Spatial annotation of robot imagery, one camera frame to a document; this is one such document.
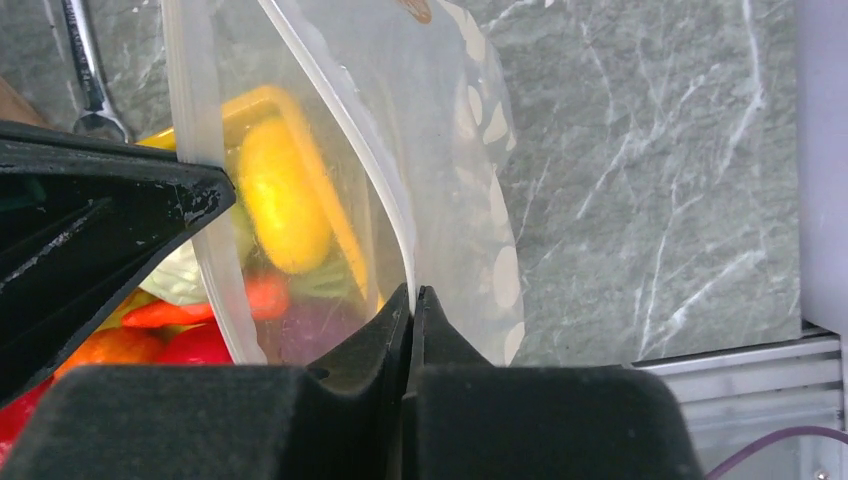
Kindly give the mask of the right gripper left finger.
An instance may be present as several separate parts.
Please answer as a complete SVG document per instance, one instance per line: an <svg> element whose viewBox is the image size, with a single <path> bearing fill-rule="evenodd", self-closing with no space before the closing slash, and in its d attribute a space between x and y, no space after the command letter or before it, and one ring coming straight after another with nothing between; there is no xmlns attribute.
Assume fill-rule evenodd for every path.
<svg viewBox="0 0 848 480"><path fill-rule="evenodd" d="M308 366L92 366L42 398L5 479L379 479L411 325L397 287Z"/></svg>

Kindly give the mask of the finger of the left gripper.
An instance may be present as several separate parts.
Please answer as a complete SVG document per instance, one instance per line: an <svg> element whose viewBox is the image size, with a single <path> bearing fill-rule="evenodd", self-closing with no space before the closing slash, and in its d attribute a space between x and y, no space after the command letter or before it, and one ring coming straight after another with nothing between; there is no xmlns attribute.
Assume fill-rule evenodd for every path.
<svg viewBox="0 0 848 480"><path fill-rule="evenodd" d="M1 401L64 362L177 247L236 200L168 150L1 125Z"/></svg>

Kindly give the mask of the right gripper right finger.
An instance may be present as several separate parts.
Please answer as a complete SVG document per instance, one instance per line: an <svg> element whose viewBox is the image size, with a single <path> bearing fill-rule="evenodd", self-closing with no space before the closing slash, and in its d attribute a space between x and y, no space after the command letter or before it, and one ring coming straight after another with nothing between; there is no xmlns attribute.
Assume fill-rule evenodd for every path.
<svg viewBox="0 0 848 480"><path fill-rule="evenodd" d="M679 404L620 366L497 367L419 291L407 390L405 479L699 479Z"/></svg>

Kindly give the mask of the purple onion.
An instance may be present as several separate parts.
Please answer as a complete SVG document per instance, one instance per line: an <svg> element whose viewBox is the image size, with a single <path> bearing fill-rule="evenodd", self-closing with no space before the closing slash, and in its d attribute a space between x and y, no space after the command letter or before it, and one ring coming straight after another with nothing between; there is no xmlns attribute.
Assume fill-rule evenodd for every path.
<svg viewBox="0 0 848 480"><path fill-rule="evenodd" d="M352 303L336 299L295 301L285 313L257 324L270 363L309 364L359 330L367 319Z"/></svg>

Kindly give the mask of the green cabbage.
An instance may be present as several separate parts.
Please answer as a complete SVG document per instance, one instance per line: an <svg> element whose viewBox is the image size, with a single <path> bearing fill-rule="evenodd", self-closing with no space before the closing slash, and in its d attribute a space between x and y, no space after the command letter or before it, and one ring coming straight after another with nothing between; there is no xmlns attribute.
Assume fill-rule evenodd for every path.
<svg viewBox="0 0 848 480"><path fill-rule="evenodd" d="M229 210L239 262L245 265L256 246L252 224L240 203ZM167 255L141 281L139 288L167 303L186 306L208 301L200 265L191 240Z"/></svg>

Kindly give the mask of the yellow lemon squash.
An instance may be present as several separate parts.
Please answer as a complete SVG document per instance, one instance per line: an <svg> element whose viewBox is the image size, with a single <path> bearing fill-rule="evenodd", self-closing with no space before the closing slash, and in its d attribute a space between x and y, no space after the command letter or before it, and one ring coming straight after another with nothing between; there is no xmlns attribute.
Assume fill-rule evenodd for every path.
<svg viewBox="0 0 848 480"><path fill-rule="evenodd" d="M247 131L236 181L260 246L270 262L304 274L327 257L332 228L310 169L321 155L308 130L271 118Z"/></svg>

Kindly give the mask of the red bell pepper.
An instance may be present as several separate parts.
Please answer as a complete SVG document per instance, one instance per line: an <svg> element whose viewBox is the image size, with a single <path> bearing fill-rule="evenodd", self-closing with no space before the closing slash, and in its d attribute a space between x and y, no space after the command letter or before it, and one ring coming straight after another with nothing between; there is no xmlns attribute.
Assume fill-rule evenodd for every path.
<svg viewBox="0 0 848 480"><path fill-rule="evenodd" d="M48 377L1 410L1 464L5 463L9 451L52 383L53 378Z"/></svg>

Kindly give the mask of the clear zip top bag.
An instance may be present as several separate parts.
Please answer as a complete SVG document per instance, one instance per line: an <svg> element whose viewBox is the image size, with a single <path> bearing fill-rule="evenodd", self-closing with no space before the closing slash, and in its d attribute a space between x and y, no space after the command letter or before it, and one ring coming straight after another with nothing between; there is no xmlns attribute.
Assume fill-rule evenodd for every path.
<svg viewBox="0 0 848 480"><path fill-rule="evenodd" d="M483 357L509 364L524 315L497 171L515 134L497 53L473 16L450 1L165 1L161 8L173 126L151 144L222 168L241 204L221 108L260 86L286 90L312 127L385 303L405 285L414 305L429 286ZM234 359L270 363L245 281L293 276L270 264L253 234L244 266L229 211L192 244L212 322Z"/></svg>

